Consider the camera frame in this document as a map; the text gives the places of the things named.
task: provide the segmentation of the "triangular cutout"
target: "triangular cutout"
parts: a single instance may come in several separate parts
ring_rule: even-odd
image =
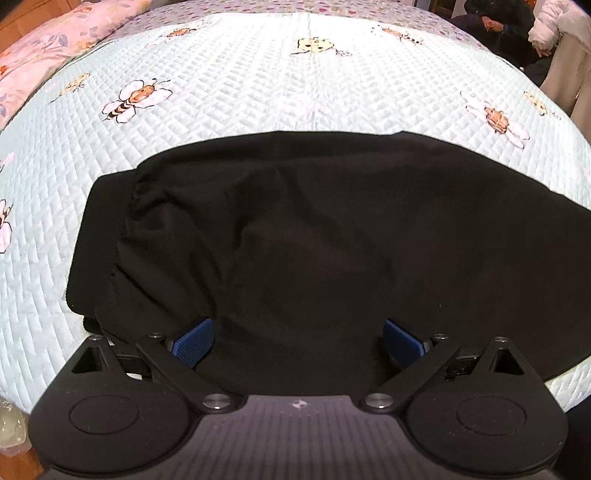
[[[97,347],[90,347],[82,354],[76,366],[72,369],[74,374],[87,374],[89,372],[102,372],[104,365],[103,355]]]
[[[504,348],[496,354],[494,371],[509,375],[523,375],[524,373],[512,353]]]

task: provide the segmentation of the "wooden floor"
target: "wooden floor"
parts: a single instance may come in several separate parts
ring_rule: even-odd
[[[33,450],[11,458],[0,455],[0,477],[4,480],[33,480],[42,472]]]

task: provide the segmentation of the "white jacket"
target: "white jacket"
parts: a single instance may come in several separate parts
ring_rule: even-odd
[[[561,33],[577,37],[591,50],[591,18],[573,0],[545,0],[530,30],[530,42],[550,50]]]

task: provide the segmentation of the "quilted bedspread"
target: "quilted bedspread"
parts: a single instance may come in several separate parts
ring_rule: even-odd
[[[485,49],[478,40],[448,21],[400,0],[189,0],[139,15],[114,32],[109,39],[123,38],[165,25],[196,20],[223,12],[307,12],[338,17],[366,18],[402,28],[413,28]]]
[[[99,176],[177,145],[278,129],[437,137],[591,208],[589,144],[477,44],[307,12],[217,13],[123,35],[56,73],[0,134],[0,394],[30,411],[86,336],[65,289]],[[590,365],[548,382],[565,410],[591,392]]]

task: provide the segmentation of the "blue gripper pad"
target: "blue gripper pad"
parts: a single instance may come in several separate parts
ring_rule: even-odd
[[[176,340],[170,351],[179,360],[194,368],[212,349],[214,337],[213,320],[207,319]]]
[[[392,320],[384,323],[384,346],[388,354],[406,368],[425,354],[423,343],[402,330]]]

